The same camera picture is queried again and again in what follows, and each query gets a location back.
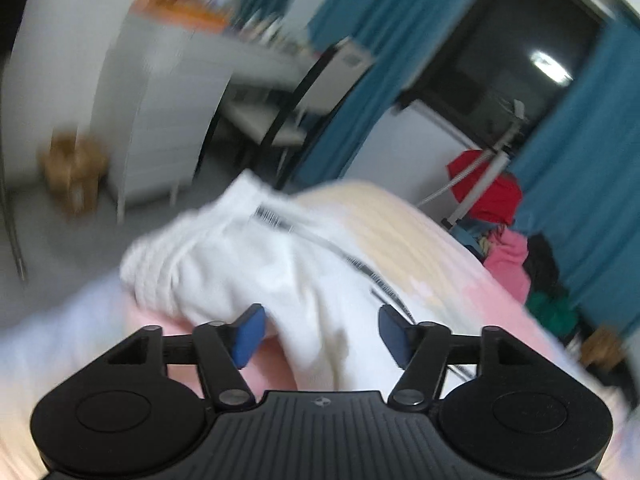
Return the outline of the white knit hooded sweater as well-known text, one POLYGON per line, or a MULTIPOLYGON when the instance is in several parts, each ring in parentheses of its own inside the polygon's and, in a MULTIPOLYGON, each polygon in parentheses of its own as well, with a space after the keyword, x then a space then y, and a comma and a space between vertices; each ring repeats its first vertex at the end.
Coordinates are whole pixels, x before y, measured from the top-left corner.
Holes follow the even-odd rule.
POLYGON ((251 174, 138 238, 120 266, 140 308, 200 325, 261 304, 303 390, 390 392, 400 370, 378 334, 390 304, 475 335, 466 285, 480 265, 404 200, 363 182, 290 197, 251 174))

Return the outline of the black clothes pile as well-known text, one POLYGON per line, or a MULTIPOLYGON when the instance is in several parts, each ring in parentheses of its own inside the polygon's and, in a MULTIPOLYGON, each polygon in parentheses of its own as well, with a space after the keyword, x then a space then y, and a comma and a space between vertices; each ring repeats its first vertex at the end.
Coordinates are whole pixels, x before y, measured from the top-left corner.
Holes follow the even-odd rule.
POLYGON ((568 290, 560 281, 560 270, 548 240, 541 233, 529 237, 527 251, 523 269, 530 281, 528 296, 541 292, 550 298, 566 297, 568 290))

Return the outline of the pastel tie-dye bed sheet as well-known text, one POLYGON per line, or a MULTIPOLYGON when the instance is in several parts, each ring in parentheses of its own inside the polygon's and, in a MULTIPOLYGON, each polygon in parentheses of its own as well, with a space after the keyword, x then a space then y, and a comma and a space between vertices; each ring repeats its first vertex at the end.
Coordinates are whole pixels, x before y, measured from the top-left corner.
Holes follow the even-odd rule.
POLYGON ((169 335, 230 322, 262 304, 267 333, 242 371, 267 390, 378 390, 400 370, 378 336, 378 308, 476 335, 498 325, 603 400, 614 434, 607 479, 639 474, 639 421, 591 377, 468 250, 389 192, 346 181, 295 196, 251 176, 213 203, 138 237, 119 269, 1 336, 1 474, 46 473, 29 430, 38 401, 140 327, 169 335))

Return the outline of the green garment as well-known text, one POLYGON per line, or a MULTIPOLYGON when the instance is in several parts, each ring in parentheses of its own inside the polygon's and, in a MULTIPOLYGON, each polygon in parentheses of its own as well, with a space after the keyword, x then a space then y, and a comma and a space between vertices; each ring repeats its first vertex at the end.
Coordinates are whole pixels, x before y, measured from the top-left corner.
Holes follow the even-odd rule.
POLYGON ((576 335, 579 315, 566 290, 552 294, 542 290, 531 292, 525 305, 537 322, 562 344, 568 344, 576 335))

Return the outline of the brown paper bag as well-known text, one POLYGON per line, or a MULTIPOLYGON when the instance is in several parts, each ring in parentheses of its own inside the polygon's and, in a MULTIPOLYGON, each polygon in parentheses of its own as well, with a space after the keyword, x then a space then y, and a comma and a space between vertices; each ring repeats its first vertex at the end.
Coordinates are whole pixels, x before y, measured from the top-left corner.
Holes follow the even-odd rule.
POLYGON ((606 326, 598 327, 580 347, 579 362, 583 367, 595 366, 610 372, 626 358, 620 337, 606 326))

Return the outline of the pink garment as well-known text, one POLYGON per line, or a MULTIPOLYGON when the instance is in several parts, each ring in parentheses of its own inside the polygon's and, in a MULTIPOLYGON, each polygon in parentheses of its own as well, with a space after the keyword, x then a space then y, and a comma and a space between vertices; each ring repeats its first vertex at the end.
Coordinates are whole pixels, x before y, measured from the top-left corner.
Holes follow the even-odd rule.
POLYGON ((525 304, 530 291, 530 277, 523 268, 528 257, 527 238, 499 226, 488 233, 487 240, 484 267, 517 302, 525 304))

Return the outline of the red garment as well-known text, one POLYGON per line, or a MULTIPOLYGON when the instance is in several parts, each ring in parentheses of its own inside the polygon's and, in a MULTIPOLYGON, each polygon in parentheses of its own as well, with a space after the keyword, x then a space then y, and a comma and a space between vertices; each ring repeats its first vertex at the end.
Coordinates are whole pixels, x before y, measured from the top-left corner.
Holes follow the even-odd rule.
POLYGON ((446 166, 450 191, 458 203, 448 219, 451 224, 464 218, 513 223, 523 192, 508 171, 509 162, 505 152, 467 150, 446 166))

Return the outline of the right blue curtain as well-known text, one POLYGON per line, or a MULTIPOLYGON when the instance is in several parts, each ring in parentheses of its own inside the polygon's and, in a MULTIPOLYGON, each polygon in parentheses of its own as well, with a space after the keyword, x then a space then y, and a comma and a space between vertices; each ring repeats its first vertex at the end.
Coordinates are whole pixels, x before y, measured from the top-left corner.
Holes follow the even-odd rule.
POLYGON ((515 225, 542 234, 594 325, 639 326, 639 21, 617 14, 560 105, 510 166, 515 225))

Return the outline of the blue curtain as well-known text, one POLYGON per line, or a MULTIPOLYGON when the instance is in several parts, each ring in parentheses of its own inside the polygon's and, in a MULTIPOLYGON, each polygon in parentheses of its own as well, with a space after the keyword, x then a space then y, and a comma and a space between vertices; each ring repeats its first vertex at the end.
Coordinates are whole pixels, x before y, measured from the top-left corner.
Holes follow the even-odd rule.
POLYGON ((639 21, 617 14, 560 105, 510 166, 515 225, 542 234, 594 325, 639 326, 639 21))
POLYGON ((293 174, 316 185, 340 178, 402 88, 439 48, 475 0, 324 0, 309 22, 319 51, 345 37, 375 62, 293 174))

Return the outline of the cardboard box on floor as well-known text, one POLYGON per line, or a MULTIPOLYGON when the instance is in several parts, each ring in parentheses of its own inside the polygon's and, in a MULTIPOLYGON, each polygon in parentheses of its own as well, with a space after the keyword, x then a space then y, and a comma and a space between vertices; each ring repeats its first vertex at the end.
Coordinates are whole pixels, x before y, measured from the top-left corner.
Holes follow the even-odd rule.
POLYGON ((67 217, 96 210, 108 168, 107 152, 98 140, 76 131, 55 131, 38 162, 49 192, 67 217))

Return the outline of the black and white chair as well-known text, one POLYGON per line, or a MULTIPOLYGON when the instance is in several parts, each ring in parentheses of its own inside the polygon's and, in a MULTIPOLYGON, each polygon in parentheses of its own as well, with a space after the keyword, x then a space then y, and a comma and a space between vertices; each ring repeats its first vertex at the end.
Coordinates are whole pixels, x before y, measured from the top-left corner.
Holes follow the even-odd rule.
POLYGON ((239 133, 238 163, 255 171, 272 150, 281 152, 274 188, 283 190, 344 101, 373 67, 374 56, 352 38, 324 50, 281 104, 224 99, 214 124, 239 133))

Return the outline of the white dressing desk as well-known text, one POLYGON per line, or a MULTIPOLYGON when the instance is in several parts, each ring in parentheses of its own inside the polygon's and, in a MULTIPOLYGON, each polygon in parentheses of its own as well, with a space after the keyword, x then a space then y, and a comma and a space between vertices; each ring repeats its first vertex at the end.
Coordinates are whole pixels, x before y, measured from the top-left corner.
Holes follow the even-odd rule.
POLYGON ((110 158, 117 219, 130 202, 176 197, 191 184, 228 84, 292 90, 313 62, 308 53, 128 12, 106 52, 90 122, 110 158))

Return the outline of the dark window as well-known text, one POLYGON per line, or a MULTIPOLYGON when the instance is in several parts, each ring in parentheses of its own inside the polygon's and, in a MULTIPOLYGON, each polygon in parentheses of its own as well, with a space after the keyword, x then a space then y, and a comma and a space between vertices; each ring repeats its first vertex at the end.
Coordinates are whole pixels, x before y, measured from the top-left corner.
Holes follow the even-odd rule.
POLYGON ((520 101, 521 146, 579 75, 602 24, 580 0, 476 0, 396 106, 421 102, 488 148, 520 101))

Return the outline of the left blue curtain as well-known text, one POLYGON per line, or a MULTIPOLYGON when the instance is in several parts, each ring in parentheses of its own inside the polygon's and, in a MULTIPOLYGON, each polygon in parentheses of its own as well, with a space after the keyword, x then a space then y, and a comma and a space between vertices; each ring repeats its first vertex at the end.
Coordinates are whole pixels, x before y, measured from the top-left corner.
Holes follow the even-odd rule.
POLYGON ((345 37, 375 62, 293 174, 316 185, 340 178, 402 88, 439 48, 475 0, 324 0, 309 22, 319 51, 345 37))

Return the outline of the orange box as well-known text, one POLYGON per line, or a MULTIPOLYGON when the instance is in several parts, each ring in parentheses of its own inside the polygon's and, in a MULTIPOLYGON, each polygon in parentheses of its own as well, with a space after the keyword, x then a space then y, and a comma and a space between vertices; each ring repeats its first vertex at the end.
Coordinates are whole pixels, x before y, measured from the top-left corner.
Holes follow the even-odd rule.
POLYGON ((230 24, 229 13, 215 10, 208 0, 134 0, 129 11, 165 24, 208 32, 221 32, 230 24))

